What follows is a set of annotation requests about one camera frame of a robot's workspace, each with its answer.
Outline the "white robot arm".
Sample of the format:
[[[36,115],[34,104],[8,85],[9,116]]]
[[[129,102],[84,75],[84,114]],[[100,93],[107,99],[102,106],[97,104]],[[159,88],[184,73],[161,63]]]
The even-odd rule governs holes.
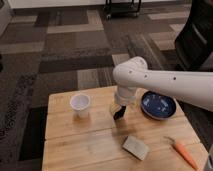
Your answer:
[[[213,112],[213,72],[150,70],[146,60],[136,56],[116,65],[113,78],[117,84],[111,107],[114,120],[135,102],[138,88]]]

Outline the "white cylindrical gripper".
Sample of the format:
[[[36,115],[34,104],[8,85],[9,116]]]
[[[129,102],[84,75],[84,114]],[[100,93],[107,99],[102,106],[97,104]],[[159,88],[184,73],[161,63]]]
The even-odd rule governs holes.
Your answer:
[[[127,106],[133,103],[136,99],[136,89],[133,87],[123,87],[118,86],[114,95],[115,102],[123,106],[123,118],[125,116]],[[114,113],[117,110],[117,105],[115,103],[112,103],[110,105],[110,113],[111,115],[114,115]]]

